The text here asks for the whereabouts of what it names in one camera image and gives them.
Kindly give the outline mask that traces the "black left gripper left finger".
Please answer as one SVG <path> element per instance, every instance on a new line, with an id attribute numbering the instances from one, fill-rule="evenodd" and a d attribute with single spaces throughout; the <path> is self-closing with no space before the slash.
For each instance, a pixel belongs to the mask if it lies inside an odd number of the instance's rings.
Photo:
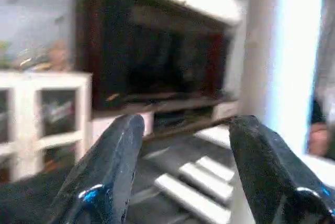
<path id="1" fill-rule="evenodd" d="M 124 223 L 144 119 L 116 118 L 71 169 L 49 208 L 50 223 Z"/>

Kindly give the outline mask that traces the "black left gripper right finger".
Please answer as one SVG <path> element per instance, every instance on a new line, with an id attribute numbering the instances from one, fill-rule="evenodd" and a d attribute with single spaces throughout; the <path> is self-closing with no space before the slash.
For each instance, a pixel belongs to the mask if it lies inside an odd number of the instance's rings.
<path id="1" fill-rule="evenodd" d="M 230 146 L 256 223 L 334 223 L 334 190 L 254 116 L 229 119 Z"/>

